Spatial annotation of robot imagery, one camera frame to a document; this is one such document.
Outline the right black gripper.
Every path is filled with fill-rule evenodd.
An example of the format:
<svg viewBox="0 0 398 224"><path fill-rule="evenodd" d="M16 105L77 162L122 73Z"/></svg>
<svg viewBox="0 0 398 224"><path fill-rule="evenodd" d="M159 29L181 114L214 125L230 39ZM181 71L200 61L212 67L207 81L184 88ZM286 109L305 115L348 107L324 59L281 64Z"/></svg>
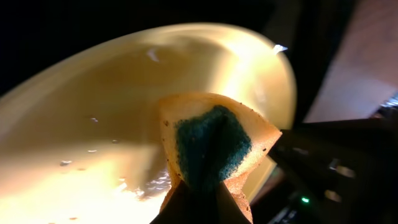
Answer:
<svg viewBox="0 0 398 224"><path fill-rule="evenodd" d="M397 223L397 120L309 123L269 153L279 181L252 203L255 223Z"/></svg>

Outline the yellow green sponge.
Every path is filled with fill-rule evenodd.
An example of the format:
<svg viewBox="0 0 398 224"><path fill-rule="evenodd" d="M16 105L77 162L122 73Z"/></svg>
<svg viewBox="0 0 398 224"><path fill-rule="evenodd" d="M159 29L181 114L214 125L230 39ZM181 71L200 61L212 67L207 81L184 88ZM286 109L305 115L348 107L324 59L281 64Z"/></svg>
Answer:
<svg viewBox="0 0 398 224"><path fill-rule="evenodd" d="M191 189L215 191L225 184L252 222L243 193L248 175L281 137L281 131L253 109L214 93L172 95L159 101L160 136L171 188L160 212L181 181Z"/></svg>

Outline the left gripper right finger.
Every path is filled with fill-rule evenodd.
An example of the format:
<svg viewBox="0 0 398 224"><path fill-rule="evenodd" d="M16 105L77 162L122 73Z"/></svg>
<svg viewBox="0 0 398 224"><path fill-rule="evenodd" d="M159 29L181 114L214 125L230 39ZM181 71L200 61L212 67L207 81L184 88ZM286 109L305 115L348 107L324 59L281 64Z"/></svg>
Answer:
<svg viewBox="0 0 398 224"><path fill-rule="evenodd" d="M250 224L223 182L216 190L216 204L220 224Z"/></svg>

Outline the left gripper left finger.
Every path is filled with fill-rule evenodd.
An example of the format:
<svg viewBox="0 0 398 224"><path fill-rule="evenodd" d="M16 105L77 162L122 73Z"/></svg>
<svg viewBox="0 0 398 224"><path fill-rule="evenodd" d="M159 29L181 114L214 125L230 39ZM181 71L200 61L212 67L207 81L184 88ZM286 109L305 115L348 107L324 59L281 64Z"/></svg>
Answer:
<svg viewBox="0 0 398 224"><path fill-rule="evenodd" d="M191 189L181 181L150 224L205 224L215 222L215 191Z"/></svg>

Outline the yellow plate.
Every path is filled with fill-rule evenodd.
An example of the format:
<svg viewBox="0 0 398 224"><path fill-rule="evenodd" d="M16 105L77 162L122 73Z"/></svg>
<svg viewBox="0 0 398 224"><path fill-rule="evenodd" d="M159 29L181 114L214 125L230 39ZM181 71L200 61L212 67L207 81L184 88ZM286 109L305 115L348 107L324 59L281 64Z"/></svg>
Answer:
<svg viewBox="0 0 398 224"><path fill-rule="evenodd" d="M263 35L193 23L107 41L1 98L1 222L150 223L170 188L157 103L189 91L294 120L292 67Z"/></svg>

